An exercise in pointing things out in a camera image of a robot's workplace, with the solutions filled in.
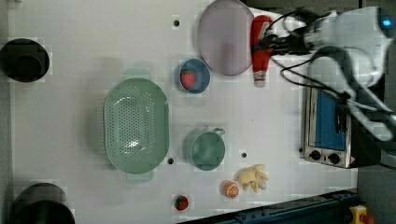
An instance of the white table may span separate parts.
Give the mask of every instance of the white table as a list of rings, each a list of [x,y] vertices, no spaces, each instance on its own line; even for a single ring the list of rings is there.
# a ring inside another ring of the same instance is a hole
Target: white table
[[[194,30],[208,4],[25,0],[10,5],[10,37],[38,37],[52,59],[51,75],[43,81],[11,82],[15,196],[33,183],[50,182],[64,189],[79,224],[175,223],[355,188],[356,170],[300,159],[302,89],[283,80],[274,65],[263,89],[253,87],[251,70],[237,77],[212,73],[201,95],[176,88],[176,66],[198,57]],[[167,158],[150,182],[139,185],[128,184],[109,162],[101,126],[106,94],[130,67],[150,71],[172,112]],[[226,130],[226,157],[213,172],[197,171],[181,157],[186,134],[203,125]],[[170,157],[175,164],[166,163]],[[266,165],[266,190],[249,189],[234,200],[220,194],[223,180],[256,163]],[[179,194],[191,201],[183,212],[173,206]]]

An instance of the green mug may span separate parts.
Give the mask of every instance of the green mug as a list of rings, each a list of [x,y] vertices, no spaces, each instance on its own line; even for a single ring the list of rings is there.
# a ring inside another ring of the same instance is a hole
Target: green mug
[[[212,132],[203,132],[190,136],[187,150],[191,163],[203,171],[216,169],[224,159],[225,144],[222,136],[225,131],[216,128]]]

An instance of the blue panel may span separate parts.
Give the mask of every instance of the blue panel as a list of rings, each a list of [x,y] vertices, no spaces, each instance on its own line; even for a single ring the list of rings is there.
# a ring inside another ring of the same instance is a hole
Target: blue panel
[[[334,115],[334,99],[322,92],[319,92],[317,100],[317,129],[315,147],[325,147],[344,151],[346,149],[346,133],[336,132]]]

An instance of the red fruit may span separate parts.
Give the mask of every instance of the red fruit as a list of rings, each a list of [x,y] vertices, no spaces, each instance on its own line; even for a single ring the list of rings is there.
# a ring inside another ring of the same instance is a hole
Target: red fruit
[[[195,73],[184,72],[181,74],[180,81],[181,85],[183,85],[186,90],[191,89],[195,84]]]
[[[175,207],[178,211],[183,211],[189,206],[189,200],[185,196],[179,196],[176,199]]]

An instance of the small bowl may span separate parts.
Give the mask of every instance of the small bowl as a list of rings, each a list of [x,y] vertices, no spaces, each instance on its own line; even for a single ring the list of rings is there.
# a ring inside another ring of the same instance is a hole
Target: small bowl
[[[183,142],[183,155],[189,163],[202,171],[212,171],[219,167],[225,157],[225,131],[215,128],[213,131],[194,129]]]
[[[184,88],[181,84],[181,74],[185,71],[190,71],[195,74],[195,83],[190,89]],[[176,84],[179,89],[193,94],[198,94],[206,90],[210,82],[210,71],[206,63],[198,59],[189,59],[180,64],[175,72]]]

